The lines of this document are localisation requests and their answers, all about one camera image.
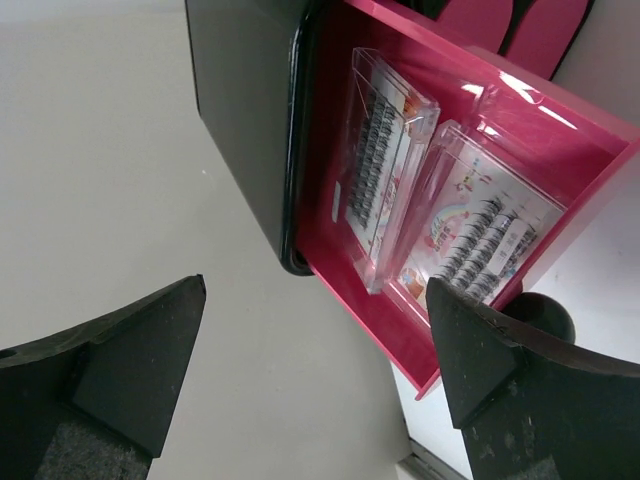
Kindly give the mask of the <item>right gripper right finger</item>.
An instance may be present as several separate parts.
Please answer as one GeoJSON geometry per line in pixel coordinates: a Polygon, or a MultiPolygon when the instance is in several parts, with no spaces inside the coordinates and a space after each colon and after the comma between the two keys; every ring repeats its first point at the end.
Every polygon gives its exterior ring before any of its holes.
{"type": "Polygon", "coordinates": [[[639,367],[541,324],[544,295],[503,314],[432,278],[427,307],[453,426],[475,479],[636,479],[639,367]]]}

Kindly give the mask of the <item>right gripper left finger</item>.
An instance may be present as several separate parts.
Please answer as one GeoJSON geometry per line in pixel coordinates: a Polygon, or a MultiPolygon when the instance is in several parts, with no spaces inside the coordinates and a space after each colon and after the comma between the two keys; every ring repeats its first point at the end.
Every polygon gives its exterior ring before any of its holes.
{"type": "Polygon", "coordinates": [[[1,351],[4,479],[145,479],[206,303],[202,275],[1,351]]]}

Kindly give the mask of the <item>clear eyelash case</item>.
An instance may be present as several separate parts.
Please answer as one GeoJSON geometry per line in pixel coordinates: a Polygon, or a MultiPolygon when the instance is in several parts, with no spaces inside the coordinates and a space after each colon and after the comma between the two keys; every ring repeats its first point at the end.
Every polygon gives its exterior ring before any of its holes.
{"type": "Polygon", "coordinates": [[[358,47],[351,83],[332,220],[365,289],[379,292],[441,113],[381,53],[358,47]]]}
{"type": "Polygon", "coordinates": [[[386,288],[427,321],[427,283],[438,278],[491,304],[565,209],[516,170],[516,157],[448,120],[427,149],[386,288]]]}

